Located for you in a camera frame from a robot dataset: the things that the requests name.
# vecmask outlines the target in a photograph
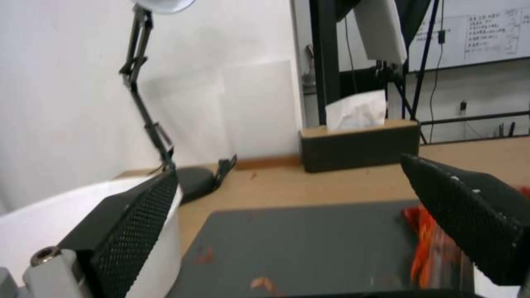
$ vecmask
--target table surface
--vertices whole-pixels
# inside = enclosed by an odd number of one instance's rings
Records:
[[[487,172],[510,185],[530,185],[530,138],[420,147],[419,155]],[[315,206],[416,198],[398,164],[305,173],[302,166],[232,171],[214,193],[179,208],[184,254],[208,216],[219,210]]]

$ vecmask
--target white backdrop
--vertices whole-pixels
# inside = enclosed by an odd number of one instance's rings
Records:
[[[118,75],[132,7],[0,1],[0,196],[8,207],[158,166]],[[154,26],[139,87],[179,165],[232,153],[219,105],[225,67],[290,61],[301,126],[289,1],[197,0],[182,13],[156,15]]]

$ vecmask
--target whiteboard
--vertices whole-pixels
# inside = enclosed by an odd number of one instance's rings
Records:
[[[409,47],[409,71],[418,71],[433,1]],[[441,47],[438,7],[425,69],[436,69]],[[440,68],[530,57],[530,0],[445,0],[445,44]]]

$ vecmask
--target gray cutting mat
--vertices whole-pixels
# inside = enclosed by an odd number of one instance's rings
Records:
[[[392,203],[253,209],[210,215],[168,297],[267,297],[412,289],[417,239]]]

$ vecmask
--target lamp head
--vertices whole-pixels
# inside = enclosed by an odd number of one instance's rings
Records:
[[[132,0],[141,7],[157,14],[173,14],[185,10],[195,0]]]

